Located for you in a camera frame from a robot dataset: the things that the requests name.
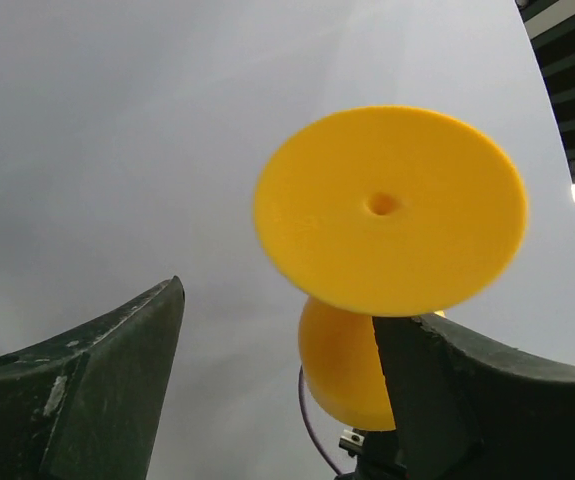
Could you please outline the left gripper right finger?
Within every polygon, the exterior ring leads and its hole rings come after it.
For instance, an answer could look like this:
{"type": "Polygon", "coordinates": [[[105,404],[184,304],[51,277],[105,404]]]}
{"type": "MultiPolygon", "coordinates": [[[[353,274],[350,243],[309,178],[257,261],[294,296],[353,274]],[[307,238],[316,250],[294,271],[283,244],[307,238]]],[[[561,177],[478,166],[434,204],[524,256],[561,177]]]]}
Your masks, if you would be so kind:
{"type": "Polygon", "coordinates": [[[412,479],[575,479],[575,366],[435,314],[373,320],[412,479]]]}

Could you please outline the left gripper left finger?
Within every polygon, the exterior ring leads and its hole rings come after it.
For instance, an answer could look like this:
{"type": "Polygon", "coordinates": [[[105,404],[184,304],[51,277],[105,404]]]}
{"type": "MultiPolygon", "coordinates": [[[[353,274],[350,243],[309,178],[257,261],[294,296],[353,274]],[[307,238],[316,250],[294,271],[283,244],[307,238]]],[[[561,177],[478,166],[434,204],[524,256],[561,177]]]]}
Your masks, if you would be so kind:
{"type": "Polygon", "coordinates": [[[144,479],[185,305],[179,278],[0,356],[0,479],[144,479]]]}

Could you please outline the orange wine glass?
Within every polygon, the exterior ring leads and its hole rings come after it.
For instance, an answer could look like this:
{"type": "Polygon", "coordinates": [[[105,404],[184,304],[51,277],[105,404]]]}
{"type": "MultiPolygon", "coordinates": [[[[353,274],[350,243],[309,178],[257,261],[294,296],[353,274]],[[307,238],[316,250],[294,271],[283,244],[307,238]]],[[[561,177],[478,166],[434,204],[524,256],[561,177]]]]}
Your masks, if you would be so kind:
{"type": "Polygon", "coordinates": [[[288,138],[253,195],[258,241],[307,297],[304,382],[335,420],[395,428],[377,317],[443,314],[493,283],[529,217],[524,181],[487,135],[449,115],[369,106],[288,138]]]}

